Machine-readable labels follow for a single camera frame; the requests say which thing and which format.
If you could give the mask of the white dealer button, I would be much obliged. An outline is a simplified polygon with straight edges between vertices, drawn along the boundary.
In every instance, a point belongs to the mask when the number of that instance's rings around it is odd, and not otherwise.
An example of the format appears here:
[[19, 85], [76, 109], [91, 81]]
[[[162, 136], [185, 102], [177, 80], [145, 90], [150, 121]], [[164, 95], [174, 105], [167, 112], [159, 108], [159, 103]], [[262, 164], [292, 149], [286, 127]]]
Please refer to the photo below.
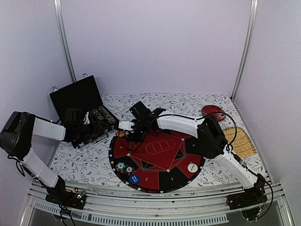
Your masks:
[[198, 171], [198, 165], [196, 165], [194, 163], [189, 163], [187, 170], [189, 173], [196, 173]]

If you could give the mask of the poker chip stack teal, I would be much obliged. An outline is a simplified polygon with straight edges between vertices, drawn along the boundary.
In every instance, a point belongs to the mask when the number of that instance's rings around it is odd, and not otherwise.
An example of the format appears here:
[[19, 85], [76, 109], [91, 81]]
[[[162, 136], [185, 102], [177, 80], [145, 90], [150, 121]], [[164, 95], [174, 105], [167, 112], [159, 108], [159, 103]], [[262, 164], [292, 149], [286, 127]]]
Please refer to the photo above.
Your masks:
[[118, 162], [116, 164], [116, 171], [120, 173], [124, 173], [126, 170], [127, 165], [124, 162]]

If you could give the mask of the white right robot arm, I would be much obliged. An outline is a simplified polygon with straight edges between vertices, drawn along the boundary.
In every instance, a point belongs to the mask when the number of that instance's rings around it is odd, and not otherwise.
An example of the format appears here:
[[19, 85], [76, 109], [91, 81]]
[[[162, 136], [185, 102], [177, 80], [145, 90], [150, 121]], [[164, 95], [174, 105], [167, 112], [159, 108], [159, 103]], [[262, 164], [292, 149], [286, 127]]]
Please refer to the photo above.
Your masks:
[[151, 111], [141, 101], [130, 108], [132, 121], [120, 121], [118, 128], [131, 133], [131, 138], [142, 142], [150, 129], [167, 129], [196, 138], [197, 151], [207, 159], [221, 163], [240, 182], [245, 190], [243, 201], [254, 205], [264, 193], [265, 179], [252, 173], [247, 164], [232, 151], [217, 119], [211, 113], [201, 118], [175, 114], [163, 108]]

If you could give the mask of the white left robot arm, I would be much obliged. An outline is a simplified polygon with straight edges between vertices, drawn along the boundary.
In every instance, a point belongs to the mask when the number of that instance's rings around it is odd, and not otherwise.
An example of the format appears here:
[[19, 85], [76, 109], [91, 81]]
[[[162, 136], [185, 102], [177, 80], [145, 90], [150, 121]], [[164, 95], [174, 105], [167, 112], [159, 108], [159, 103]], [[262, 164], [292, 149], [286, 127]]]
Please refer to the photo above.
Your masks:
[[69, 142], [75, 148], [88, 143], [96, 144], [107, 135], [111, 125], [95, 112], [67, 109], [61, 123], [39, 117], [29, 112], [14, 111], [0, 132], [0, 146], [47, 189], [59, 204], [66, 204], [70, 194], [65, 181], [55, 174], [35, 152], [38, 140], [47, 143]]

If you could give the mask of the blue small blind button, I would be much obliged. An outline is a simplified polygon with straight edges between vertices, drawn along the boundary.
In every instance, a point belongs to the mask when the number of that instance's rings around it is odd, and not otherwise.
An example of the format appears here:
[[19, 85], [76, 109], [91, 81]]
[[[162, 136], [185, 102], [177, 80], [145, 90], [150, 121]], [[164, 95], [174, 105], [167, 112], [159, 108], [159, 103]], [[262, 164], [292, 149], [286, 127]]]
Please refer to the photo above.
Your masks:
[[140, 181], [141, 181], [141, 178], [139, 175], [133, 174], [129, 177], [129, 183], [131, 183], [133, 185], [139, 184]]

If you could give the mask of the orange big blind button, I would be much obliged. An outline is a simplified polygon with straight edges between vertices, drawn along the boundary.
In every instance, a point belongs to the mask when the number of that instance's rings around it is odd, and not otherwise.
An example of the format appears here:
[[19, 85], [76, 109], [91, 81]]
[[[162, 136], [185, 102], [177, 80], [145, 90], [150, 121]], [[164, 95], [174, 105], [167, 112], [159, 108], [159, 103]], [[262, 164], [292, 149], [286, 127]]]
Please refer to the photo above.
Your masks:
[[117, 134], [118, 137], [124, 137], [126, 135], [125, 131], [121, 131], [121, 130], [117, 131], [116, 134]]

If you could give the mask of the poker chip stack red top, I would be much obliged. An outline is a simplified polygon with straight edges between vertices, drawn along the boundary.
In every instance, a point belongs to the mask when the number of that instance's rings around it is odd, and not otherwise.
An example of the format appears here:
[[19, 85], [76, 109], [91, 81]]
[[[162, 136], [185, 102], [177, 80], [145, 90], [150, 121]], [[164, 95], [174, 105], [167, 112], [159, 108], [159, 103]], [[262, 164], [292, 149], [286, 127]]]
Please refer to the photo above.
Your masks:
[[127, 167], [125, 168], [125, 173], [126, 173], [127, 175], [132, 175], [132, 174], [134, 174], [134, 173], [135, 173], [134, 167], [132, 167], [132, 166], [127, 166]]

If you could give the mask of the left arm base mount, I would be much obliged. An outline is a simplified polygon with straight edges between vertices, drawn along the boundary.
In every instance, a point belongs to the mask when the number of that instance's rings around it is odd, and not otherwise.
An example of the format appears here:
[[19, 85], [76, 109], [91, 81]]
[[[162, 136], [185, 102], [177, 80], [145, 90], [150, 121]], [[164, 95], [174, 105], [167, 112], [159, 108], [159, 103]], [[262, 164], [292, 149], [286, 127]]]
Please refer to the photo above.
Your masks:
[[83, 210], [86, 203], [86, 191], [74, 188], [71, 191], [63, 189], [46, 188], [48, 194], [46, 201], [61, 205], [62, 207], [71, 207], [74, 209]]

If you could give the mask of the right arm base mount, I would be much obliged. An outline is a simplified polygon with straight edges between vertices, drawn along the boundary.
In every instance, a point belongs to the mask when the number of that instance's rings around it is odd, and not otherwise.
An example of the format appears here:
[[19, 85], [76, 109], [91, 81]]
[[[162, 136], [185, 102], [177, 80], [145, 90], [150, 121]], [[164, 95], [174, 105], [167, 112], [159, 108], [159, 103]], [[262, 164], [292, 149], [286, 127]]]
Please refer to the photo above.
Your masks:
[[230, 210], [242, 209], [257, 205], [252, 209], [242, 210], [242, 217], [247, 221], [258, 220], [263, 212], [266, 201], [268, 200], [264, 190], [257, 190], [250, 188], [244, 190], [242, 193], [232, 194], [227, 196], [226, 203]]

